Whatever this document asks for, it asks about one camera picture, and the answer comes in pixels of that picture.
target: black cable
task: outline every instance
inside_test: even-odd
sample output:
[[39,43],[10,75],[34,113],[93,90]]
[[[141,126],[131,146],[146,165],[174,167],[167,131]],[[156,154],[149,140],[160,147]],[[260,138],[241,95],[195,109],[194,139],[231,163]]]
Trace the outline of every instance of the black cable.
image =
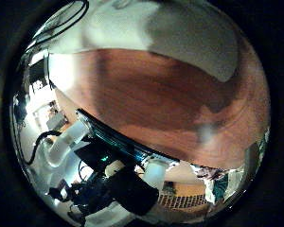
[[26,52],[31,49],[31,48],[34,48],[35,46],[37,45],[40,45],[40,44],[44,44],[54,38],[56,38],[57,36],[59,36],[60,34],[64,33],[68,28],[70,28],[71,26],[73,26],[74,24],[76,24],[87,12],[87,10],[89,9],[89,2],[87,0],[81,0],[83,1],[83,6],[85,7],[84,9],[84,12],[82,13],[82,15],[76,20],[74,21],[73,23],[71,23],[69,26],[67,26],[66,28],[62,29],[61,31],[57,32],[56,34],[52,35],[51,37],[47,38],[47,39],[43,39],[35,44],[33,44],[32,46],[28,47],[26,49]]
[[34,150],[32,151],[32,155],[31,155],[29,161],[26,161],[26,160],[25,160],[26,164],[30,166],[30,165],[34,162],[35,157],[36,157],[37,148],[38,148],[40,142],[41,142],[43,139],[45,139],[48,135],[59,136],[59,135],[61,135],[61,134],[62,134],[62,133],[59,132],[59,131],[45,131],[45,132],[41,133],[41,134],[38,136],[37,140],[36,140],[36,143],[35,143],[35,146],[34,146]]
[[78,164],[78,173],[79,173],[80,179],[84,182],[85,180],[84,180],[84,179],[82,178],[82,176],[81,176],[81,169],[80,169],[81,164],[82,164],[82,160],[80,160],[80,162],[79,162],[79,164]]
[[[70,7],[68,7],[67,9],[70,9],[70,8],[74,5],[74,3],[77,2],[77,1],[74,1],[73,4],[72,4]],[[84,7],[85,7],[85,3],[84,3],[84,1],[83,1],[83,4],[82,4],[81,8],[80,8],[74,15],[72,15],[70,18],[68,18],[66,21],[62,22],[62,23],[59,24],[59,25],[56,25],[56,26],[53,26],[53,27],[51,27],[51,28],[48,28],[48,29],[46,29],[46,30],[41,31],[38,35],[36,35],[36,36],[34,36],[34,37],[32,38],[32,41],[38,39],[38,37],[42,36],[43,34],[45,34],[45,33],[48,32],[48,31],[57,29],[57,28],[60,27],[60,26],[64,26],[64,25],[67,24],[69,21],[71,21],[73,18],[75,18],[75,17],[84,9]],[[62,15],[62,13],[61,13],[60,15],[55,16],[55,17],[52,18],[50,21],[52,21],[53,19],[55,19],[55,18],[57,18],[58,16],[61,16],[61,15]]]
[[75,2],[76,2],[76,1],[73,1],[70,6],[68,6],[65,10],[63,10],[63,11],[62,11],[61,13],[59,13],[58,15],[54,16],[53,18],[49,18],[48,21],[46,21],[46,23],[49,24],[49,23],[51,23],[52,21],[54,21],[56,18],[61,17],[64,13],[66,13],[69,9],[71,9],[72,6],[74,6]]

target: white tube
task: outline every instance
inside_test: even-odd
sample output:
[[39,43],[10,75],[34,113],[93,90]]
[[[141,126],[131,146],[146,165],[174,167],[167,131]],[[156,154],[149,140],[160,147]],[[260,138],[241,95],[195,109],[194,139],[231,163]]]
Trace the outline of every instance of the white tube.
[[155,187],[159,191],[161,191],[168,167],[169,164],[165,162],[159,160],[150,160],[145,169],[143,181],[146,182],[149,186]]
[[87,133],[88,128],[80,121],[76,121],[70,128],[62,133],[48,153],[46,159],[51,166],[59,166],[64,160],[65,156]]

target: wood grain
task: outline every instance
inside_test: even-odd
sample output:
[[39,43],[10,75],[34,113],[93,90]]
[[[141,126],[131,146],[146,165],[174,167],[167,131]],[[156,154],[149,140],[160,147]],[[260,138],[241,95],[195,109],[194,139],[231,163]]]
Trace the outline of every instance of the wood grain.
[[242,165],[244,150],[269,121],[265,77],[245,40],[227,82],[175,59],[127,49],[51,55],[50,72],[66,96],[103,123],[202,166]]

